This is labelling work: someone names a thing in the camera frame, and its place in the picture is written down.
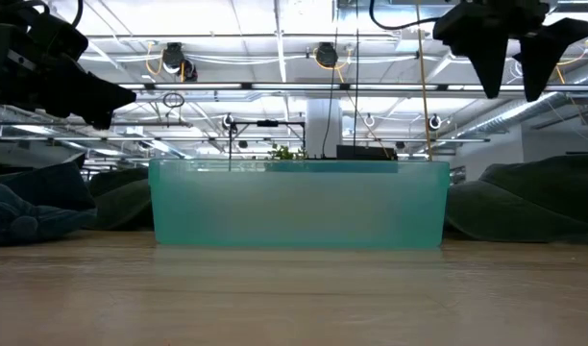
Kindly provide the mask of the teal translucent plastic bin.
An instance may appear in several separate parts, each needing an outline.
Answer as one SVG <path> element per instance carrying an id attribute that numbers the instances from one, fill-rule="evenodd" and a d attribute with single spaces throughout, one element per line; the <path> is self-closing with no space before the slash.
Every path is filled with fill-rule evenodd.
<path id="1" fill-rule="evenodd" d="M 153 160 L 158 243 L 431 249 L 442 241 L 441 161 Z"/>

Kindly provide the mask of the small green potted plant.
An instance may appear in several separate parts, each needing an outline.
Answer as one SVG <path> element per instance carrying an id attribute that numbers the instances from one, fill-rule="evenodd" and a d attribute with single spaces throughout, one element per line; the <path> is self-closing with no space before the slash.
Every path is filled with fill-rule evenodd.
<path id="1" fill-rule="evenodd" d="M 288 146 L 277 143 L 272 145 L 268 154 L 271 160 L 277 161 L 301 161 L 307 158 L 305 149 L 298 148 L 296 151 L 291 151 Z"/>

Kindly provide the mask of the blue denim cap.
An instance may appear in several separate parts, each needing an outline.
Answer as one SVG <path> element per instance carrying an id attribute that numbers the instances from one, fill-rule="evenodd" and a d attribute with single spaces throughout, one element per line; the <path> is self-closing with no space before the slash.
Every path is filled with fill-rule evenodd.
<path id="1" fill-rule="evenodd" d="M 0 246 L 55 240 L 96 216 L 96 204 L 73 162 L 0 175 Z"/>

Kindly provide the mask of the black computer case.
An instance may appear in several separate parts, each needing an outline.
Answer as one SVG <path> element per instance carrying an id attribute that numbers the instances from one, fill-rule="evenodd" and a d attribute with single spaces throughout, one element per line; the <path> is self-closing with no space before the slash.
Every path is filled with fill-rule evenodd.
<path id="1" fill-rule="evenodd" d="M 397 155 L 390 148 L 337 145 L 336 156 L 339 160 L 349 161 L 395 161 Z"/>

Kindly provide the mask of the black background gantry frame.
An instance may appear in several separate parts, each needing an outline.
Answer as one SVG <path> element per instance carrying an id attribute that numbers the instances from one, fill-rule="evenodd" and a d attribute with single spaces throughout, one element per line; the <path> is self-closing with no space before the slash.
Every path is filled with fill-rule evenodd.
<path id="1" fill-rule="evenodd" d="M 237 135 L 241 135 L 249 126 L 256 126 L 260 128 L 277 128 L 280 126 L 286 127 L 292 134 L 295 135 L 302 142 L 302 148 L 306 149 L 306 123 L 303 121 L 286 121 L 286 120 L 274 120 L 274 119 L 263 119 L 263 120 L 255 120 L 255 121 L 235 121 L 237 127 L 239 125 L 242 126 L 240 130 L 238 130 Z M 294 129 L 293 126 L 300 126 L 302 129 L 302 134 L 299 135 Z M 234 136 L 233 133 L 228 132 L 228 160 L 230 161 L 233 157 L 233 142 Z"/>

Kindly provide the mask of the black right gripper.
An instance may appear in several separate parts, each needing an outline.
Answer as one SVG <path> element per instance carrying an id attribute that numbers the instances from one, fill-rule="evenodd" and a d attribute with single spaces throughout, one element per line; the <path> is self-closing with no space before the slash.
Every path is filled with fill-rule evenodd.
<path id="1" fill-rule="evenodd" d="M 542 26 L 549 10 L 541 0 L 459 0 L 436 21 L 432 36 L 454 56 L 470 61 L 488 99 L 500 92 L 508 38 L 525 36 L 514 59 L 523 70 L 525 97 L 533 102 L 567 48 L 588 37 L 584 20 L 566 17 Z M 526 36 L 539 28 L 535 36 Z"/>

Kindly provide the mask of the silver ventilation duct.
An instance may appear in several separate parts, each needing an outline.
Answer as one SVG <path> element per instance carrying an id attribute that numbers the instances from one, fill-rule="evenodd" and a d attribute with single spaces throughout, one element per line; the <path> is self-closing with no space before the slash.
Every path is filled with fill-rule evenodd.
<path id="1" fill-rule="evenodd" d="M 513 124 L 518 124 L 539 114 L 558 110 L 560 107 L 571 104 L 572 99 L 572 93 L 550 92 L 533 102 L 510 101 L 459 127 L 449 135 L 449 138 L 461 138 L 471 136 L 476 132 L 491 132 L 509 128 Z"/>

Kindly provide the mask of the dark green cap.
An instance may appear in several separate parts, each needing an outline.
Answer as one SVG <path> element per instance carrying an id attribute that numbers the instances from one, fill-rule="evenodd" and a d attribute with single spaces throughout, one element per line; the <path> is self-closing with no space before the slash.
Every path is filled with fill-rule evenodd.
<path id="1" fill-rule="evenodd" d="M 444 235 L 588 244 L 588 155 L 492 164 L 478 179 L 452 185 Z"/>
<path id="2" fill-rule="evenodd" d="M 87 229 L 154 230 L 147 167 L 99 173 L 86 185 L 97 208 L 97 215 Z"/>

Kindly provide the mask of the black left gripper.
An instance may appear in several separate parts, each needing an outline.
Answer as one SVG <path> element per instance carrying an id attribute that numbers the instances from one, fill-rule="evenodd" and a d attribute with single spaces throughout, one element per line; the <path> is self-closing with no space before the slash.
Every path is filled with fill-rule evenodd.
<path id="1" fill-rule="evenodd" d="M 136 94 L 50 51 L 40 35 L 55 19 L 42 0 L 0 0 L 0 104 L 74 113 L 93 129 L 108 130 L 112 111 L 131 104 Z"/>

